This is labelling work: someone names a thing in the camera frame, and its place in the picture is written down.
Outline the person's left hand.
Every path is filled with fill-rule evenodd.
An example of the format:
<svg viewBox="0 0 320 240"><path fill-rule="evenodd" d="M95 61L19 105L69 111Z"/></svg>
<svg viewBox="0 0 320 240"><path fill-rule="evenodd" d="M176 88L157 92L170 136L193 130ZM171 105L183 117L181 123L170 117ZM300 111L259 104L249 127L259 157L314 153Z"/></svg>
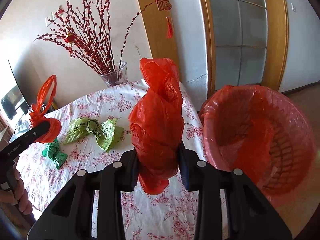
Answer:
<svg viewBox="0 0 320 240"><path fill-rule="evenodd" d="M9 203L11 205L18 204L19 211L24 215L29 215L33 210L32 203L29 201L28 193L24 188L24 182L17 169L14 169L14 175L17 180L17 186L15 187L14 192L12 193L1 190L0 201L1 203Z"/></svg>

